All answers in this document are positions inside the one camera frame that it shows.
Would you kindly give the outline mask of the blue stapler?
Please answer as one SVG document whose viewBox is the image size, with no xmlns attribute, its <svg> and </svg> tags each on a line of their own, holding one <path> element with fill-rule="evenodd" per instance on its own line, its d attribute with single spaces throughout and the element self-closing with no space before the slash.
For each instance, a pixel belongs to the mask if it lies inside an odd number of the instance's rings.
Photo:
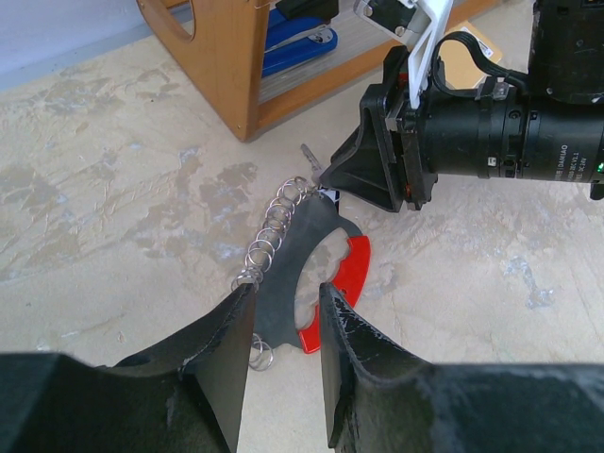
<svg viewBox="0 0 604 453">
<path fill-rule="evenodd" d="M 274 9 L 268 22 L 261 77 L 322 57 L 334 50 L 338 42 L 336 31 L 319 19 L 288 20 Z"/>
</svg>

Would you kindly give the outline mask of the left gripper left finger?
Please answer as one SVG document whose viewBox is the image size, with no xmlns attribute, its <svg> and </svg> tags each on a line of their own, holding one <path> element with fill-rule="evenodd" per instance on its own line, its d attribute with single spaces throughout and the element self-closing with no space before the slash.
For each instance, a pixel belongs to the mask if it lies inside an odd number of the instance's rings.
<svg viewBox="0 0 604 453">
<path fill-rule="evenodd" d="M 239 442 L 256 292 L 117 364 L 60 353 L 1 357 L 5 452 L 233 452 Z"/>
</svg>

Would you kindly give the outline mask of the silver key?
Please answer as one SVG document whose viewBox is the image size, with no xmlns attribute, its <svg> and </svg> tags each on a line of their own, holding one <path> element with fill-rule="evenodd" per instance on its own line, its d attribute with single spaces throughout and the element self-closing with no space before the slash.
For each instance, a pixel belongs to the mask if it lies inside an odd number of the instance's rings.
<svg viewBox="0 0 604 453">
<path fill-rule="evenodd" d="M 313 181 L 314 184 L 319 185 L 320 184 L 320 176 L 324 172 L 323 166 L 321 165 L 321 163 L 318 160 L 318 158 L 316 158 L 314 156 L 314 154 L 312 153 L 312 151 L 310 150 L 310 148 L 305 143 L 302 143 L 300 145 L 300 149 L 301 149 L 304 157 L 310 163 L 310 167 L 311 167 L 311 170 L 312 170 L 311 180 Z"/>
</svg>

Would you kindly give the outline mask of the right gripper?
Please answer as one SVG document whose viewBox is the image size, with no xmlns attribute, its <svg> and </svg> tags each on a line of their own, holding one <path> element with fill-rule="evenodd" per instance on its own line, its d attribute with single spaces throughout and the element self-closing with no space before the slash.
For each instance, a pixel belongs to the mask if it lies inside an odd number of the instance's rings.
<svg viewBox="0 0 604 453">
<path fill-rule="evenodd" d="M 392 48 L 382 79 L 360 101 L 360 123 L 320 175 L 322 185 L 352 194 L 388 212 L 421 210 L 438 177 L 420 153 L 419 111 L 411 107 L 410 51 Z"/>
</svg>

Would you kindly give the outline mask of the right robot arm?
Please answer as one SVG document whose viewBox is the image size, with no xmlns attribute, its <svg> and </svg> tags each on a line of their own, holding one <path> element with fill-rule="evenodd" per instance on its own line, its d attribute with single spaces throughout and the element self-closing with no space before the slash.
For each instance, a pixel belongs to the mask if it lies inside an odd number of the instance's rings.
<svg viewBox="0 0 604 453">
<path fill-rule="evenodd" d="M 448 1 L 359 1 L 396 40 L 360 123 L 319 176 L 390 212 L 420 209 L 439 175 L 586 183 L 603 196 L 603 5 L 537 1 L 528 68 L 445 29 Z"/>
</svg>

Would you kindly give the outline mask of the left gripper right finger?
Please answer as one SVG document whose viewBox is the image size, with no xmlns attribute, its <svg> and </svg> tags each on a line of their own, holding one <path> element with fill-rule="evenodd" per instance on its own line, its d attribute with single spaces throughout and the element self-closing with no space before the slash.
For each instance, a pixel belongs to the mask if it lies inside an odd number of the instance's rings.
<svg viewBox="0 0 604 453">
<path fill-rule="evenodd" d="M 599 452 L 603 368 L 425 361 L 320 287 L 327 443 L 337 452 Z"/>
</svg>

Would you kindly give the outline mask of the red grey key holder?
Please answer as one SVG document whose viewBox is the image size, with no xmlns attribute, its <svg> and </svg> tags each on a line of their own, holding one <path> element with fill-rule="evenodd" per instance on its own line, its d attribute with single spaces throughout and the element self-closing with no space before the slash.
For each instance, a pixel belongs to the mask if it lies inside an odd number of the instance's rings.
<svg viewBox="0 0 604 453">
<path fill-rule="evenodd" d="M 247 247 L 243 268 L 231 288 L 250 284 L 258 301 L 252 334 L 254 371 L 267 370 L 274 350 L 289 344 L 312 354 L 321 347 L 319 307 L 304 327 L 295 324 L 295 294 L 304 267 L 316 247 L 333 231 L 346 235 L 348 252 L 331 283 L 350 306 L 360 298 L 371 257 L 369 238 L 339 213 L 339 198 L 302 176 L 284 182 L 270 201 L 254 240 Z"/>
</svg>

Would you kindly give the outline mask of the wooden shelf rack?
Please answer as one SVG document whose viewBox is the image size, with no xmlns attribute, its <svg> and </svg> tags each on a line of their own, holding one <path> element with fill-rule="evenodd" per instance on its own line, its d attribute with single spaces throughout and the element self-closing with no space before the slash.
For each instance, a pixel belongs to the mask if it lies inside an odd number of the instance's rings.
<svg viewBox="0 0 604 453">
<path fill-rule="evenodd" d="M 396 44 L 394 40 L 364 42 L 344 62 L 330 61 L 309 80 L 260 101 L 268 2 L 192 1 L 191 32 L 172 15 L 177 5 L 176 1 L 141 1 L 138 7 L 161 44 L 242 142 L 369 74 Z"/>
</svg>

